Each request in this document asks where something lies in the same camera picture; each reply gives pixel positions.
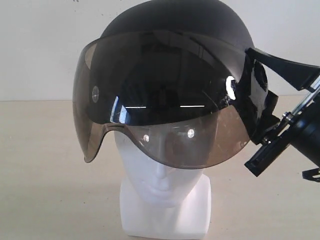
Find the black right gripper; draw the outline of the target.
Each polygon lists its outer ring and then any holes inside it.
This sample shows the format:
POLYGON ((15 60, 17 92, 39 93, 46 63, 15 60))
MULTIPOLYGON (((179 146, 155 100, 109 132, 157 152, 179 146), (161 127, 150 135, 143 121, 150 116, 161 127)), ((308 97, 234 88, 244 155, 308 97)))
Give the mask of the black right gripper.
POLYGON ((285 112, 282 120, 278 117, 260 119, 250 140, 261 147, 244 166, 258 177, 292 146, 317 166, 304 170, 302 176, 319 177, 320 67, 274 56, 255 47, 248 48, 246 54, 273 70, 297 91, 309 93, 291 112, 285 112))

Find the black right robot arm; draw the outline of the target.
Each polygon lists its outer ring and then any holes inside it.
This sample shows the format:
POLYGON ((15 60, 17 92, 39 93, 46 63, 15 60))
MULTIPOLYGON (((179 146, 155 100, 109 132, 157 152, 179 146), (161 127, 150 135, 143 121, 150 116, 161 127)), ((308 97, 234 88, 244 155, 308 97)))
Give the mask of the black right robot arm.
POLYGON ((278 96, 268 92, 262 121, 251 141, 260 145, 257 152, 244 164, 256 177, 261 175, 286 149, 293 146, 317 167, 302 172, 302 178, 320 181, 320 68, 280 58, 258 48, 250 47, 246 54, 267 66, 297 91, 308 94, 292 111, 282 118, 273 114, 278 96))

